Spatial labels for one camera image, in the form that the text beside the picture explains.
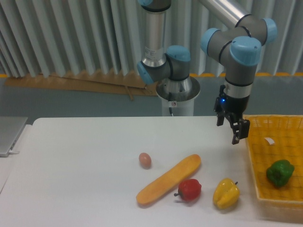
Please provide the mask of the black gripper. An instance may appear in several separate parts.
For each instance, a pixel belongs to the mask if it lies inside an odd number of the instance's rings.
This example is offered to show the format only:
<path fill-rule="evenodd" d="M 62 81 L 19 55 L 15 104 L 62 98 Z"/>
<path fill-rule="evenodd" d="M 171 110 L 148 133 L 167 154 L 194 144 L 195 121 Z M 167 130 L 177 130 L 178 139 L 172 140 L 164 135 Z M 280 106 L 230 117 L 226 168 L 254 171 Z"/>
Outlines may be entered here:
<path fill-rule="evenodd" d="M 235 114 L 236 119 L 239 119 L 235 122 L 230 115 L 226 117 L 233 131 L 232 144 L 238 144 L 241 139 L 247 138 L 249 135 L 250 121 L 241 118 L 247 108 L 249 98 L 250 85 L 223 84 L 220 86 L 219 95 L 214 104 L 214 111 L 217 113 L 216 125 L 223 125 L 224 112 Z"/>

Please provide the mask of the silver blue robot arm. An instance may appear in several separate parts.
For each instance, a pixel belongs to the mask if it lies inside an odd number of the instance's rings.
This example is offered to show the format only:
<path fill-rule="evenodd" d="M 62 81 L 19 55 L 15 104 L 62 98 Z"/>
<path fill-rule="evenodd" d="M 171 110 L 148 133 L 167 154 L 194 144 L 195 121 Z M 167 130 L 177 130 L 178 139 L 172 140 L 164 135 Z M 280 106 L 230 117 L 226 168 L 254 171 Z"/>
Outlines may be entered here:
<path fill-rule="evenodd" d="M 145 52 L 137 63 L 145 84 L 156 83 L 164 116 L 192 116 L 200 85 L 189 75 L 188 48 L 164 48 L 166 12 L 169 0 L 141 0 L 145 11 Z M 225 67 L 225 82 L 214 104 L 217 126 L 228 121 L 232 143 L 248 137 L 250 122 L 243 118 L 260 61 L 261 49 L 275 40 L 277 26 L 270 18 L 257 19 L 232 0 L 204 0 L 202 5 L 214 13 L 228 31 L 208 29 L 200 41 L 201 50 Z"/>

